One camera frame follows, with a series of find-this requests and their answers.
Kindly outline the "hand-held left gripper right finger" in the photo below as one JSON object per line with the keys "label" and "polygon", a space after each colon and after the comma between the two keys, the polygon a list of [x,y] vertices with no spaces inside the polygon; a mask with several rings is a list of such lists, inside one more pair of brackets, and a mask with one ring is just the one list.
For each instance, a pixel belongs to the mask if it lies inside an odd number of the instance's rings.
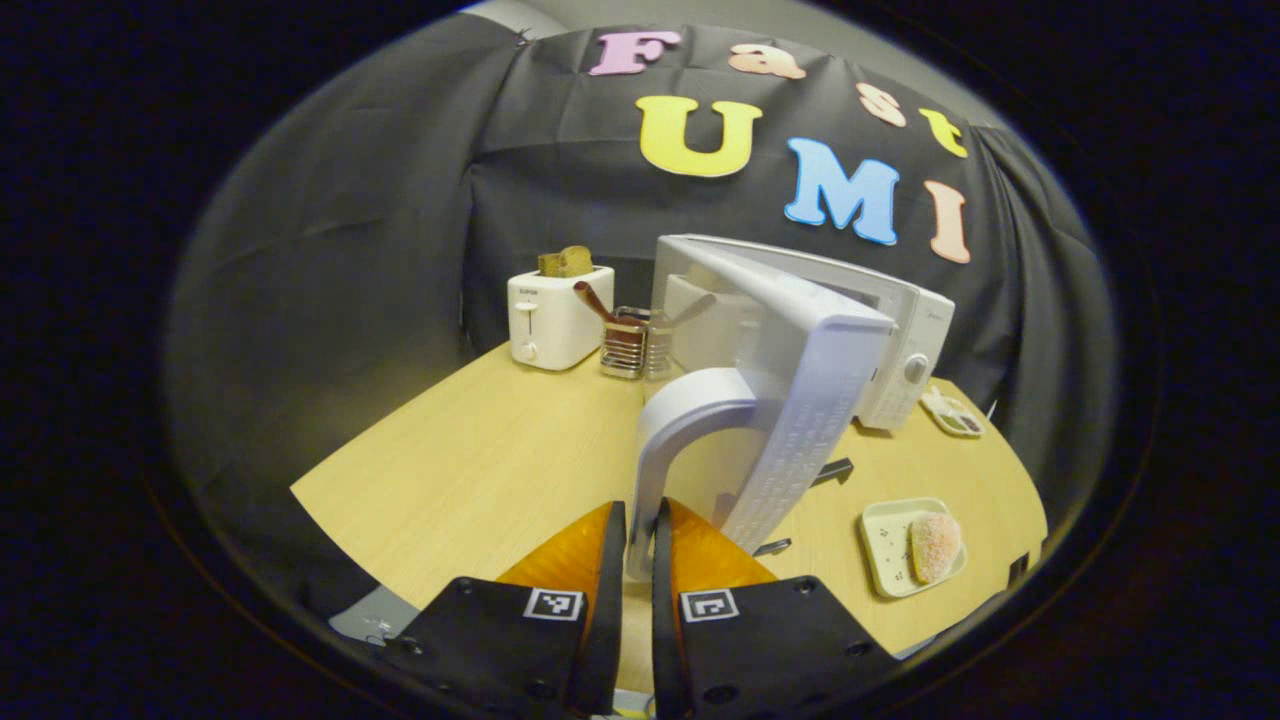
{"label": "hand-held left gripper right finger", "polygon": [[652,670],[658,719],[813,719],[896,676],[886,651],[817,577],[677,591],[675,505],[655,521]]}

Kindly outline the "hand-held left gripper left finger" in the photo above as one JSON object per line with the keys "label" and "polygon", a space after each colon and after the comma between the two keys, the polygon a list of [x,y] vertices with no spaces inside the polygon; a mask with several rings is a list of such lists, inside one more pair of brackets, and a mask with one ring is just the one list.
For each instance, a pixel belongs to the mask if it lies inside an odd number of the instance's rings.
{"label": "hand-held left gripper left finger", "polygon": [[385,647],[385,664],[463,716],[613,708],[625,505],[607,502],[495,580],[453,579]]}

